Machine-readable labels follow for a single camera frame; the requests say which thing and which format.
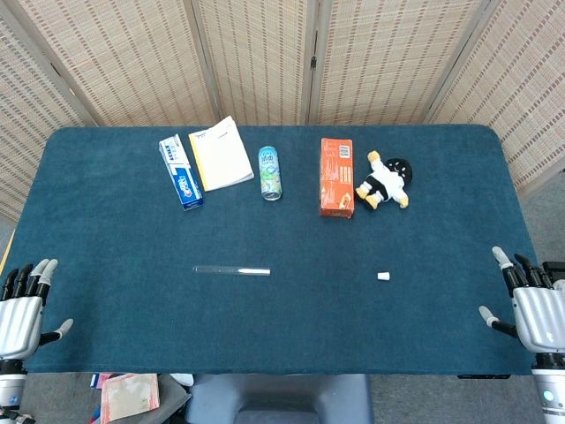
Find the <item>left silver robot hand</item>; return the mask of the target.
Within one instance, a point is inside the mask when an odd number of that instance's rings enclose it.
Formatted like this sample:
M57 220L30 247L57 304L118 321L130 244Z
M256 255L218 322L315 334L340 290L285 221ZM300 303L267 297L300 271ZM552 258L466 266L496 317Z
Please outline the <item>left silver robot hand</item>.
M38 347L65 337L74 323L65 320L58 329L42 333L47 304L58 260L43 259L11 270L1 289L1 360L24 361Z

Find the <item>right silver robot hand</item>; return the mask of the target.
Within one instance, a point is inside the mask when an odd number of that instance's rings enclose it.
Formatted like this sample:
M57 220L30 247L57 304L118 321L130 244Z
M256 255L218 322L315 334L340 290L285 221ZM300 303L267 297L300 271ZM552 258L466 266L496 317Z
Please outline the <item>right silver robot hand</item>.
M510 260L498 246L492 248L507 287L515 322L508 324L485 306L478 311L486 325L516 338L535 354L564 353L564 285L531 261L516 254Z

